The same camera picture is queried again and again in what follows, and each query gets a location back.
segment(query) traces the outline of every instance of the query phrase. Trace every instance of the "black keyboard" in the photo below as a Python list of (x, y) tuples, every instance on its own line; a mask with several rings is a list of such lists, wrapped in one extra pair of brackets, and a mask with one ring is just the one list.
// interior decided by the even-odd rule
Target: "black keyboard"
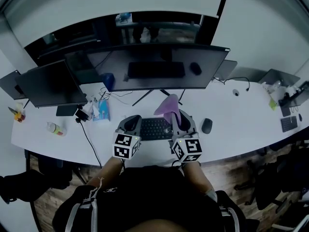
[(170, 124), (164, 118), (143, 118), (140, 136), (142, 141), (172, 139)]
[(296, 116), (290, 116), (281, 119), (282, 131), (290, 131), (297, 127), (297, 119)]

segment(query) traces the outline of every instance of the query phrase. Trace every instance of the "computer mouse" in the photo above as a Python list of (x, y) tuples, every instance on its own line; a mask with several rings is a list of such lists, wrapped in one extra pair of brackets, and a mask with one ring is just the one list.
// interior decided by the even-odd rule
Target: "computer mouse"
[(212, 129), (212, 120), (209, 118), (204, 119), (203, 125), (202, 125), (202, 132), (205, 134), (209, 134)]
[(195, 75), (201, 75), (202, 70), (200, 68), (200, 66), (198, 65), (198, 63), (192, 62), (190, 64), (190, 69), (191, 71), (195, 74)]

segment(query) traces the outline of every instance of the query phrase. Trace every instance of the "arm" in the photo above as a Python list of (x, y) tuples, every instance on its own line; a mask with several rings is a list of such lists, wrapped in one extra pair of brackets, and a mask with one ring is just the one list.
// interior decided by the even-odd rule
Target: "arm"
[(111, 157), (97, 175), (88, 181), (87, 185), (98, 188), (100, 186), (100, 178), (104, 178), (104, 180), (102, 180), (102, 188), (104, 188), (119, 176), (121, 170), (121, 160), (119, 158)]
[(183, 167), (183, 173), (184, 177), (200, 192), (207, 193), (210, 190), (214, 190), (212, 184), (204, 175), (197, 161), (185, 164)]

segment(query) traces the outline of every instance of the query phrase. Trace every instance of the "tissue box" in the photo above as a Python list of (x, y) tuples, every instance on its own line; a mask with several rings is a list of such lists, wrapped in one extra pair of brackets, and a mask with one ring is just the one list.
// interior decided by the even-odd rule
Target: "tissue box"
[(94, 101), (93, 102), (93, 115), (92, 120), (98, 121), (110, 121), (110, 111), (107, 101)]

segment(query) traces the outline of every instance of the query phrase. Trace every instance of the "small bottle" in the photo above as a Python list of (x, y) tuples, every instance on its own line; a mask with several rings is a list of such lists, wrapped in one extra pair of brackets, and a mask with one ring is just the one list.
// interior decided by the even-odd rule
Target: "small bottle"
[(67, 130), (65, 128), (60, 127), (59, 125), (56, 125), (52, 122), (47, 122), (46, 129), (50, 131), (51, 133), (62, 136), (62, 137), (67, 135)]
[(275, 92), (278, 88), (280, 88), (281, 86), (281, 81), (278, 80), (276, 81), (272, 86), (268, 87), (268, 93), (271, 94), (273, 92)]

